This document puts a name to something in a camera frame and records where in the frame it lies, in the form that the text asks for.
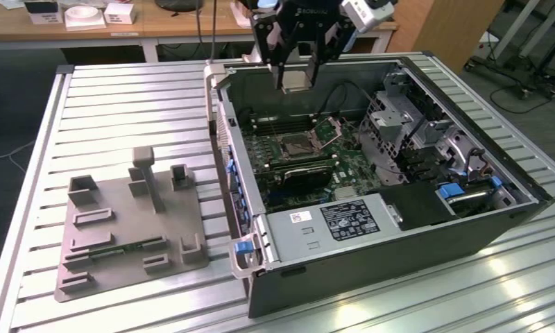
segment chip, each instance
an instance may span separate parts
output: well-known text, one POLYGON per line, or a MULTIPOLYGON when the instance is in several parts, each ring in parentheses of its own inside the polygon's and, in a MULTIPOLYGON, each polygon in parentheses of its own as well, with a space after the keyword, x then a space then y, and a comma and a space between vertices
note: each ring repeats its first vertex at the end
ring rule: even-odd
POLYGON ((289 135, 282 138, 282 149, 290 156, 314 154, 313 143, 305 134, 289 135))

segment wooden desk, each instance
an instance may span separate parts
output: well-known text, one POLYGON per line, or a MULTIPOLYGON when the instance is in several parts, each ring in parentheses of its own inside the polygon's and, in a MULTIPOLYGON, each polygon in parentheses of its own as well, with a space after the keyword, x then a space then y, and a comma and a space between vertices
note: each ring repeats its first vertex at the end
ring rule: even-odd
MULTIPOLYGON (((211 42, 212 38, 212 0, 206 1, 206 6, 200 13, 202 39, 211 42)), ((143 4, 144 11, 144 34, 147 37, 156 37, 159 44, 184 44, 199 42, 198 22, 194 12, 182 13, 172 17, 172 13, 156 6, 154 1, 146 1, 143 4)), ((218 1, 216 11, 216 41, 218 42, 252 42, 251 29, 242 28, 236 24, 231 10, 231 0, 218 1)), ((373 44, 373 53, 385 53, 391 39, 393 32, 397 30, 395 22, 386 22, 373 31, 359 37, 375 38, 373 44)), ((147 54, 147 61, 151 62, 158 58, 156 54, 147 54)))
MULTIPOLYGON (((206 1, 200 14, 202 39, 212 38, 212 0, 206 1)), ((0 5, 0 49, 60 49, 68 47, 139 45, 147 62, 158 62, 159 44, 199 43, 195 12, 172 12, 154 0, 134 0, 138 17, 132 25, 108 24, 106 29, 68 32, 64 24, 35 25, 24 8, 7 10, 0 5)), ((240 28, 231 10, 231 0, 218 1, 218 42, 252 42, 250 28, 240 28)), ((397 23, 387 22, 361 37, 374 37, 373 53, 383 53, 397 23)))
POLYGON ((71 31, 64 24, 34 24, 27 9, 7 10, 0 4, 0 42, 44 40, 90 40, 143 36, 143 3, 150 0, 134 0, 138 9, 136 22, 132 25, 108 24, 106 29, 71 31))

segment white label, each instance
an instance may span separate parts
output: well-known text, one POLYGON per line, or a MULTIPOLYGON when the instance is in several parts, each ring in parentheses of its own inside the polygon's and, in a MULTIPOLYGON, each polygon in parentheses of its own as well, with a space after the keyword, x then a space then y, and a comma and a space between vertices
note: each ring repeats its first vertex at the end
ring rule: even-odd
POLYGON ((290 219, 293 220, 293 223, 311 221, 313 220, 311 212, 307 210, 305 212, 290 214, 290 219))
POLYGON ((111 33, 111 37, 139 36, 139 33, 111 33))

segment white box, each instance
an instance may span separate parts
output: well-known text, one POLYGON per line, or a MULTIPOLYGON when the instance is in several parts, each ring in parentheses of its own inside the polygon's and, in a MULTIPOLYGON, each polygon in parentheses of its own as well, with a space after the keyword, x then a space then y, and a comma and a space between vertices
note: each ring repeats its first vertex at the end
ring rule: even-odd
POLYGON ((66 30, 82 31, 104 29, 107 24, 104 23, 103 12, 88 6, 76 6, 66 11, 66 30))
POLYGON ((62 14, 62 8, 58 12, 44 12, 42 14, 28 14, 34 24, 56 24, 64 23, 64 15, 62 14))
POLYGON ((494 47, 497 47, 498 42, 500 42, 498 37, 491 35, 486 31, 481 40, 479 40, 478 46, 475 47, 473 55, 478 56, 483 59, 487 59, 487 57, 490 56, 490 53, 491 53, 491 49, 494 47))
POLYGON ((112 24, 134 24, 135 7, 131 3, 110 3, 104 11, 104 19, 112 24))
POLYGON ((62 6, 51 2, 26 2, 26 7, 34 24, 64 23, 62 6))

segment black plastic part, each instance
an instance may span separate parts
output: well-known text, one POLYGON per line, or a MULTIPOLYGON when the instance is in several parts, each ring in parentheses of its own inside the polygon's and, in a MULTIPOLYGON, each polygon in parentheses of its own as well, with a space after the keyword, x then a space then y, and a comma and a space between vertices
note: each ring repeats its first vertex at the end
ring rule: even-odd
POLYGON ((56 2, 26 2, 26 7, 32 14, 47 14, 59 10, 56 2))
MULTIPOLYGON (((156 5, 171 12, 192 12, 198 9, 198 0, 155 0, 156 5)), ((204 7, 204 0, 199 1, 200 8, 204 7)))
POLYGON ((437 195, 437 190, 431 182, 414 182, 385 187, 379 191, 387 205, 393 205, 403 217, 403 222, 399 223, 401 230, 411 230, 455 219, 437 195))

